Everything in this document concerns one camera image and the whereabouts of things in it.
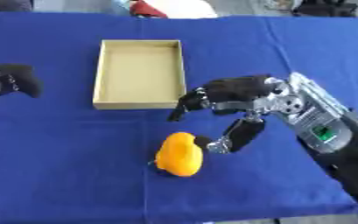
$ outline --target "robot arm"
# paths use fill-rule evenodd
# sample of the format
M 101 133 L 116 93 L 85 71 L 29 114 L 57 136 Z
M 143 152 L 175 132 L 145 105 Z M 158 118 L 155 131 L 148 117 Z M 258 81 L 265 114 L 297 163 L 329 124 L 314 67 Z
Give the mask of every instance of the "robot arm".
M 248 144 L 265 128 L 264 116 L 279 117 L 309 155 L 358 201 L 358 116 L 304 75 L 214 80 L 183 96 L 168 120 L 178 121 L 196 109 L 212 109 L 217 115 L 244 113 L 218 140 L 196 137 L 201 148 L 219 153 Z

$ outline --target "empty tray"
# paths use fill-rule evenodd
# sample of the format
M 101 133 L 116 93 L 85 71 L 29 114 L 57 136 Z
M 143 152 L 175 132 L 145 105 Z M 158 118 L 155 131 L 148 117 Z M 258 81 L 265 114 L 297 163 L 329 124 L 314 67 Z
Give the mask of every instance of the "empty tray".
M 171 109 L 186 93 L 178 40 L 103 40 L 97 109 Z

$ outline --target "orange fruit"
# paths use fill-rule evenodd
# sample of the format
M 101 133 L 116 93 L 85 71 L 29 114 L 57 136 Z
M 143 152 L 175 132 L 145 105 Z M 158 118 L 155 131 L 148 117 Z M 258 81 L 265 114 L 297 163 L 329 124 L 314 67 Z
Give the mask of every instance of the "orange fruit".
M 203 151 L 194 140 L 195 136 L 185 132 L 168 136 L 157 152 L 157 168 L 180 177 L 198 172 L 203 163 Z

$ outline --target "black robotic glove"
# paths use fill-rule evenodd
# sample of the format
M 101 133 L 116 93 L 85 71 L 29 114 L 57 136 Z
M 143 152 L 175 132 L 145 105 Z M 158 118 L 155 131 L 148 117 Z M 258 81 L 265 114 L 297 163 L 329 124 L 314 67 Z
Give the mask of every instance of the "black robotic glove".
M 212 80 L 203 87 L 195 88 L 179 99 L 177 107 L 168 121 L 179 121 L 185 112 L 205 109 L 213 102 L 252 102 L 256 98 L 269 95 L 274 84 L 266 84 L 268 74 Z M 234 114 L 237 109 L 213 111 L 216 115 Z
M 31 66 L 0 64 L 0 95 L 17 91 L 37 98 L 41 94 L 42 84 L 33 76 Z

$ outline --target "robotic hand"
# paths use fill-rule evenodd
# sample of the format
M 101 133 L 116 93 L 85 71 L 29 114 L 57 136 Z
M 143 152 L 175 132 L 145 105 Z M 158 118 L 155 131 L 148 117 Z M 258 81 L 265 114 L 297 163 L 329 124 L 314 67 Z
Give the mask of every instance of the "robotic hand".
M 42 85 L 32 75 L 32 67 L 18 64 L 0 64 L 0 95 L 12 92 L 23 92 L 37 98 L 41 94 Z
M 178 121 L 198 109 L 212 109 L 216 115 L 244 112 L 220 139 L 195 138 L 202 149 L 219 153 L 238 151 L 260 134 L 263 116 L 279 117 L 320 167 L 358 201 L 358 116 L 313 80 L 300 73 L 288 80 L 269 75 L 213 80 L 181 97 L 168 120 Z
M 195 139 L 199 147 L 210 151 L 238 151 L 264 129 L 265 120 L 253 107 L 254 102 L 277 91 L 273 80 L 269 75 L 261 74 L 210 81 L 181 97 L 168 121 L 179 121 L 186 112 L 199 109 L 212 109 L 219 116 L 246 112 L 246 116 L 234 121 L 216 142 L 204 136 L 197 136 Z

